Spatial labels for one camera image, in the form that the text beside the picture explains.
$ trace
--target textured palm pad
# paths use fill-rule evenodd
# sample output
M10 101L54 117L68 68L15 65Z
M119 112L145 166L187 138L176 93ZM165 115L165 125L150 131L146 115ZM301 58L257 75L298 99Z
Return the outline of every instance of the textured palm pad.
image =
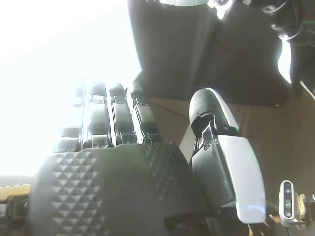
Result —
M31 236L166 236L165 218L206 211L175 144L49 156L32 184Z

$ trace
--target wooden edge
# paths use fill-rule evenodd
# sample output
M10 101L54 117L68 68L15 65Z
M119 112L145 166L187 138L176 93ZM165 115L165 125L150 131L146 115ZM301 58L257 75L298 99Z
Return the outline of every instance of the wooden edge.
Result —
M0 201L6 201L10 196L27 195L31 184L14 185L0 188Z

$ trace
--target white cable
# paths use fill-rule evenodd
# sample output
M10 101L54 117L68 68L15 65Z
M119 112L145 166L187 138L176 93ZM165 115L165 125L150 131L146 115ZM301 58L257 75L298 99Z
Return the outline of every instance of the white cable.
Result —
M315 100L314 94L306 87L306 85L303 83L303 81L300 81L300 85L311 95L311 97Z

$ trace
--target bright light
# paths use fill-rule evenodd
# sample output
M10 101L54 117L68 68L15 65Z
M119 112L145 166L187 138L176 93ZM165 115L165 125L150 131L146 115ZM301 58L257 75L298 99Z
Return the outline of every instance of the bright light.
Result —
M290 77L291 67L291 46L285 39L282 39L282 52L278 60L278 70L282 77L288 82L292 83Z
M1 175L35 174L83 80L141 72L127 0L0 2Z

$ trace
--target diamond pattern texture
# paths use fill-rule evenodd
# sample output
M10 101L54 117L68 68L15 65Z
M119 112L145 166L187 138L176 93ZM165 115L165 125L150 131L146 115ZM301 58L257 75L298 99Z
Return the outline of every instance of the diamond pattern texture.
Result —
M57 236L107 236L104 228L105 215L101 212L102 200L97 196L99 186L94 179L97 172L93 167L95 158L67 153L56 155L57 165L53 175L51 202L56 209L52 218L56 224L53 235Z
M173 153L164 145L144 145L160 201L181 195Z

